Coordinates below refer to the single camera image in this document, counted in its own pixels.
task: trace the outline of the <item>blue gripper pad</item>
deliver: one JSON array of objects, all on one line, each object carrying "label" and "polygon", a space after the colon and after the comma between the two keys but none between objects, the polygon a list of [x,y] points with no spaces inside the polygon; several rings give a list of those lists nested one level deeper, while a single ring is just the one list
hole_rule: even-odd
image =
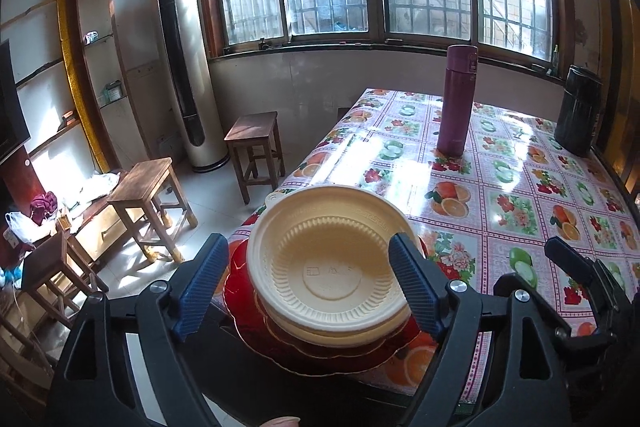
[{"label": "blue gripper pad", "polygon": [[389,263],[422,331],[441,342],[447,331],[444,318],[449,314],[449,282],[438,265],[415,248],[405,233],[396,233],[389,241]]},{"label": "blue gripper pad", "polygon": [[175,321],[171,330],[184,342],[198,331],[213,292],[229,262],[229,245],[223,235],[212,233],[192,261],[178,266],[169,279],[169,315]]}]

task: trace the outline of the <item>wall shelf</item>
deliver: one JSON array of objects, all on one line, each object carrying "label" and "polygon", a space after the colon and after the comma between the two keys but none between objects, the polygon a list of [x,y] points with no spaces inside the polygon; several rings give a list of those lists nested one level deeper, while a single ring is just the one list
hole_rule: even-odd
[{"label": "wall shelf", "polygon": [[103,37],[100,37],[99,39],[96,39],[93,42],[89,42],[88,44],[85,44],[84,47],[88,48],[89,46],[93,46],[94,44],[97,44],[98,42],[104,42],[106,39],[113,37],[113,33],[110,33],[109,35],[105,35]]},{"label": "wall shelf", "polygon": [[122,100],[123,98],[127,98],[127,95],[126,95],[126,94],[123,94],[121,97],[117,98],[116,100],[111,100],[111,101],[107,102],[106,104],[101,105],[101,106],[100,106],[100,109],[102,109],[102,108],[104,108],[104,107],[107,107],[108,105],[111,105],[112,103],[119,102],[119,101],[120,101],[120,100]]},{"label": "wall shelf", "polygon": [[60,58],[56,58],[56,60],[52,60],[51,62],[47,62],[44,66],[41,66],[37,70],[33,71],[33,73],[30,73],[27,76],[25,76],[23,79],[18,80],[18,82],[15,83],[15,89],[20,89],[22,86],[24,86],[24,84],[29,82],[32,78],[35,78],[40,73],[44,73],[44,71],[47,71],[49,68],[52,68],[53,66],[59,64],[63,60],[64,60],[63,57],[60,57]]},{"label": "wall shelf", "polygon": [[38,145],[35,149],[31,150],[29,152],[29,158],[33,159],[35,158],[38,154],[40,154],[42,151],[44,151],[49,145],[51,145],[53,142],[55,142],[55,140],[57,140],[58,138],[60,138],[63,134],[68,133],[69,131],[71,131],[74,127],[80,125],[80,120],[74,120],[72,123],[70,123],[69,125],[67,125],[63,130],[58,131],[57,133],[55,133],[51,138],[44,140],[44,142],[42,142],[40,145]]},{"label": "wall shelf", "polygon": [[0,24],[0,30],[6,28],[8,25],[13,24],[16,21],[19,21],[20,19],[22,19],[23,17],[26,17],[28,14],[30,14],[32,11],[37,10],[38,8],[42,8],[43,6],[46,6],[47,4],[51,4],[52,2],[55,2],[56,0],[44,0],[42,2],[39,2],[37,4],[34,4],[33,6],[30,6],[29,8],[27,8],[24,12],[16,15],[15,17],[12,17],[11,19],[3,22],[2,24]]}]

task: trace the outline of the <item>white plastic bowl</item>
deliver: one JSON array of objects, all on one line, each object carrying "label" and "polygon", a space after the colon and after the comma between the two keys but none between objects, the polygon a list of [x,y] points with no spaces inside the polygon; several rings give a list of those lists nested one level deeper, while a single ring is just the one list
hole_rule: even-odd
[{"label": "white plastic bowl", "polygon": [[[380,338],[409,315],[388,262],[397,232],[419,245],[404,214],[371,192],[301,188],[269,201],[256,222],[247,245],[249,276],[268,313],[293,336],[305,330],[322,341],[375,330]],[[363,344],[375,340],[369,336]]]}]

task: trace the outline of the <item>water bottle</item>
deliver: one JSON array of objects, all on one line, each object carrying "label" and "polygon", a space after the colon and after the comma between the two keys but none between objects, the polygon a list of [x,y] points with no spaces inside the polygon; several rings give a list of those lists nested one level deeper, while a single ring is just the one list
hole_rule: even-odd
[{"label": "water bottle", "polygon": [[447,49],[442,123],[438,135],[438,151],[445,156],[459,158],[465,152],[477,71],[478,48],[460,44]]}]

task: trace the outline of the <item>red cloth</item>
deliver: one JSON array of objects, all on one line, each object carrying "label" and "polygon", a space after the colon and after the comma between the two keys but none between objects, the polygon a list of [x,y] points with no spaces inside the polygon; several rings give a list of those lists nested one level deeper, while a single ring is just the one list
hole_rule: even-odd
[{"label": "red cloth", "polygon": [[45,219],[58,209],[58,198],[53,192],[36,196],[31,200],[31,220],[40,226]]}]

